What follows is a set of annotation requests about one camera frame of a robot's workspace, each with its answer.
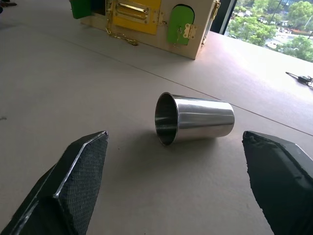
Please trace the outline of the stainless steel cup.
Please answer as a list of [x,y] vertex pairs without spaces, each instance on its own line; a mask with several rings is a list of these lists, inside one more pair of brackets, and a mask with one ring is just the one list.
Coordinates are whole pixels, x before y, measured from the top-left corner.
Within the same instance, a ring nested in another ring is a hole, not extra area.
[[234,124],[233,108],[225,101],[165,92],[156,103],[156,134],[165,146],[178,141],[224,137]]

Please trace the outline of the wooden lock box with doors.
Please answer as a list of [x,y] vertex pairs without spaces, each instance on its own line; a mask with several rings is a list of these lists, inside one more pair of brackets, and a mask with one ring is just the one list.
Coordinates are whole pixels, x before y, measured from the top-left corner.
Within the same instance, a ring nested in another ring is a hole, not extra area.
[[220,0],[68,0],[74,19],[134,46],[196,59]]

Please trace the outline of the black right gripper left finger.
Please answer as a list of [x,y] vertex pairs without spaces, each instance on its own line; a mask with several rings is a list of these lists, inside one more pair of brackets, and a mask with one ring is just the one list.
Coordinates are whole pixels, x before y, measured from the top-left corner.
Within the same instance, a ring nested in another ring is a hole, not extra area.
[[108,138],[100,131],[72,142],[36,182],[0,235],[86,235]]

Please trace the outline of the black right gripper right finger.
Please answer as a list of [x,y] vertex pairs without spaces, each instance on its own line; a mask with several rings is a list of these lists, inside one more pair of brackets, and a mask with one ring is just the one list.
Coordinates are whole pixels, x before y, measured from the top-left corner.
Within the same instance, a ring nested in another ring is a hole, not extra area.
[[250,187],[274,235],[313,235],[313,159],[297,144],[244,131]]

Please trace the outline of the dark window frame post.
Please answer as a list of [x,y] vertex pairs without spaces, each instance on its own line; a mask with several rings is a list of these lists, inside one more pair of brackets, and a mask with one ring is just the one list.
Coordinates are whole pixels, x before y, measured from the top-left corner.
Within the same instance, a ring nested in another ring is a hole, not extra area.
[[210,31],[224,35],[237,0],[220,0],[220,7]]

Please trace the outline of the bunch of keys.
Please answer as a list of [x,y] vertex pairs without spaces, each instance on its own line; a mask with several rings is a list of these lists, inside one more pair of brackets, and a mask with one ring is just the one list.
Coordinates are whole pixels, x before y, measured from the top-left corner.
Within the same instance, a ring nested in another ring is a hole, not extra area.
[[299,83],[305,84],[308,87],[313,88],[313,77],[311,76],[302,76],[302,75],[295,75],[290,72],[286,72],[287,75],[295,78]]

